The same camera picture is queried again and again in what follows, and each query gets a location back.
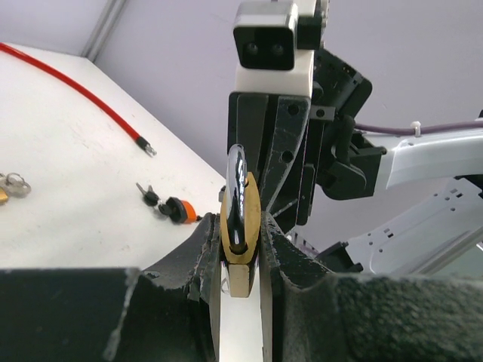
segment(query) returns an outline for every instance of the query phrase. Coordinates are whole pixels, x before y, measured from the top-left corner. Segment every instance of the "orange and black padlock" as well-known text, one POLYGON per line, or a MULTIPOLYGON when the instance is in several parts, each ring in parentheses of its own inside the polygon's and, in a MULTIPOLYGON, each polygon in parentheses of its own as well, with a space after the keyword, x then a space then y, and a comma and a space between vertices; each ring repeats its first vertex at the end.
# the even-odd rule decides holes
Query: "orange and black padlock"
POLYGON ((176 224, 191 224, 202 219, 188 201, 179 198, 169 198, 165 203, 158 205, 158 210, 176 224))

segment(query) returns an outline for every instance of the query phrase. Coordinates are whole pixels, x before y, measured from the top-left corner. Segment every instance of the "bunch of keys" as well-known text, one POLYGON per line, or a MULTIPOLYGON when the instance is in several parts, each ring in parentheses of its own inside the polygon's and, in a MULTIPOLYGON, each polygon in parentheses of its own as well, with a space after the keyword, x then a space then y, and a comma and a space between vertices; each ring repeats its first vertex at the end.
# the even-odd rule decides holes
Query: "bunch of keys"
POLYGON ((0 204, 7 202, 10 197, 25 198, 30 191, 32 188, 18 173, 0 173, 0 204))

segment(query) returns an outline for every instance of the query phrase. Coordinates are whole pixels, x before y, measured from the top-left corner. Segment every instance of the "brass padlock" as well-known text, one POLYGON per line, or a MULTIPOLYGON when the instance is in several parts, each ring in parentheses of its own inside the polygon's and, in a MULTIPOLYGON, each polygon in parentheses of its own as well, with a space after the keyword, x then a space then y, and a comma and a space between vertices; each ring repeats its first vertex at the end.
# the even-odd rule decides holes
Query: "brass padlock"
POLYGON ((3 205, 7 201, 8 201, 7 192, 5 192, 5 190, 0 187, 0 205, 3 205))

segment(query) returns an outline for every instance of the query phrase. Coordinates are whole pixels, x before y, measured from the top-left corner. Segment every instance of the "red cable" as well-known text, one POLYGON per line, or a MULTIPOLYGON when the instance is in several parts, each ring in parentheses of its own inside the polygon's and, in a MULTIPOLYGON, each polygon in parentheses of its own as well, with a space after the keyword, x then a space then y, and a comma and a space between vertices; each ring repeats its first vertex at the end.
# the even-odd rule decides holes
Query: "red cable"
POLYGON ((18 51, 17 49, 6 45, 5 43, 0 43, 0 51, 4 51, 7 54, 10 54, 17 59, 23 60, 24 62, 31 64, 44 72, 53 75, 55 78, 63 81, 65 84, 69 85, 70 87, 74 88, 84 97, 88 98, 92 103, 96 106, 101 108, 109 117, 111 117, 115 123, 117 123, 121 128, 136 142, 136 144, 146 151, 148 154, 155 155, 155 151, 152 149, 151 145, 133 129, 126 120, 123 119, 120 115, 118 115, 114 109, 109 107, 105 104, 100 98, 96 97, 92 92, 90 92, 87 88, 81 86, 78 82, 74 81, 72 78, 68 77, 67 75, 59 72, 58 70, 52 68, 51 66, 37 60, 30 55, 25 54, 22 51, 18 51))

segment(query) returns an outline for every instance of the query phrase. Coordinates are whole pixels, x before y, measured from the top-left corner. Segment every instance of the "key ring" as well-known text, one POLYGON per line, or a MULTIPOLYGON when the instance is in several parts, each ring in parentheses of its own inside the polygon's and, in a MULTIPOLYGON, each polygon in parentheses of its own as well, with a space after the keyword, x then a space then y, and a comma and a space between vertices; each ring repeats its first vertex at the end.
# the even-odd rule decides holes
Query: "key ring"
POLYGON ((17 198, 23 198, 27 196, 31 191, 32 187, 27 181, 18 173, 9 173, 5 177, 5 188, 9 194, 17 198))

